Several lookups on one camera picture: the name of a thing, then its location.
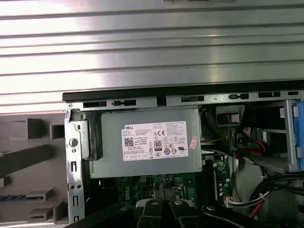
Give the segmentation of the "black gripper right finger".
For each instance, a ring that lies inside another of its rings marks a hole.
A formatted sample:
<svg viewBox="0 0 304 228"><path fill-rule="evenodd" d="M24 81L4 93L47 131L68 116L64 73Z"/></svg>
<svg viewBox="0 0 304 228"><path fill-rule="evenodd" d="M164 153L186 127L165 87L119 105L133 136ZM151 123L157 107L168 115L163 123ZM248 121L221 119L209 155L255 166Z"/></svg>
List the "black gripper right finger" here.
<svg viewBox="0 0 304 228"><path fill-rule="evenodd" d="M181 228L262 228L263 223L217 204L200 208L175 197L171 183L164 184L164 198Z"/></svg>

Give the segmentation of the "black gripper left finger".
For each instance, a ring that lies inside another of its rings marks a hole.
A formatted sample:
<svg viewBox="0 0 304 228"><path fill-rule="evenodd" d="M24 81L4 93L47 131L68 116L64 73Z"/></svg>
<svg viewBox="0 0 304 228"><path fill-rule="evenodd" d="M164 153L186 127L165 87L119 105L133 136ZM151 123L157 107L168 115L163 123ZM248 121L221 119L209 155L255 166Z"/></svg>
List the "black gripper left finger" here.
<svg viewBox="0 0 304 228"><path fill-rule="evenodd" d="M137 202L136 207L127 203L116 203L84 219L76 221L70 228L160 228L164 212L164 187L154 183L154 198Z"/></svg>

